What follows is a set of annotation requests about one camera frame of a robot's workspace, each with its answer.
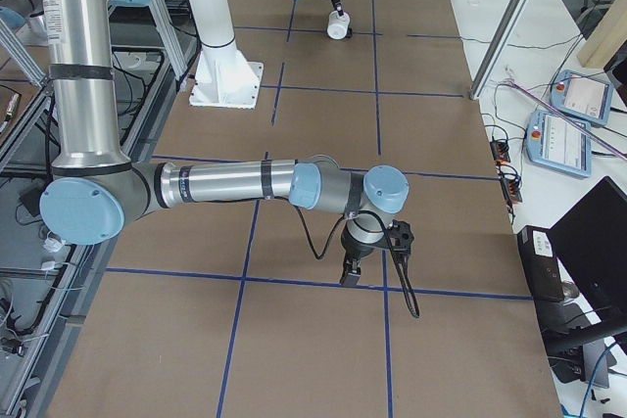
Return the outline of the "white smiley mug black handle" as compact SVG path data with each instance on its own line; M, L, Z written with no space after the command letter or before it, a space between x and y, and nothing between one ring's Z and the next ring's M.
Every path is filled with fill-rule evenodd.
M351 18L347 12L333 11L328 16L327 35L333 40L343 40L352 34Z

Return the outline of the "black box on desk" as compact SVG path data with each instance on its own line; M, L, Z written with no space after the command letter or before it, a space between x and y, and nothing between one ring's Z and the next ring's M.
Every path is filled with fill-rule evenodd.
M532 225L524 226L517 233L517 246L533 299L563 302L562 281L548 230Z

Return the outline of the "near teach pendant tablet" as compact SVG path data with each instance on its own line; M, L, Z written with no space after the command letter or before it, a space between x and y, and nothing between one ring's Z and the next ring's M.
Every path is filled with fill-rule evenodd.
M526 152L529 160L578 178L592 174L592 141L584 133L591 126L575 119L575 126L560 116L546 111L534 112L528 121Z

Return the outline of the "teach pendant tablet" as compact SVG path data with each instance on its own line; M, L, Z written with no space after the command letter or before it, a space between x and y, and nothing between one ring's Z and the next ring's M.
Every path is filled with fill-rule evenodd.
M568 116L605 126L613 93L614 87L607 81L563 70L551 86L550 103Z
M560 116L546 111L534 112L528 121L526 152L529 160L578 178L592 174L592 141L584 133L591 126L575 119L575 126Z

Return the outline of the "black laptop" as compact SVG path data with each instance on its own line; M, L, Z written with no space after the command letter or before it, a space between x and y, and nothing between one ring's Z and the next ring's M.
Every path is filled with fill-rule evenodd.
M626 193L602 178L549 230L558 259L602 317L626 312Z

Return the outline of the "far teach pendant tablet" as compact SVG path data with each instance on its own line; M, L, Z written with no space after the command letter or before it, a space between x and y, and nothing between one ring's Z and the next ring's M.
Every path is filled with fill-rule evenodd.
M614 87L607 81L563 70L551 86L550 103L568 116L605 126L613 93Z

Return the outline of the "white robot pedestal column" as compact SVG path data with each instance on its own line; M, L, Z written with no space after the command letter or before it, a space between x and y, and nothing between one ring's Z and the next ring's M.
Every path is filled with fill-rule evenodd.
M253 109L264 71L238 49L227 0L189 0L201 53L190 104L195 107Z

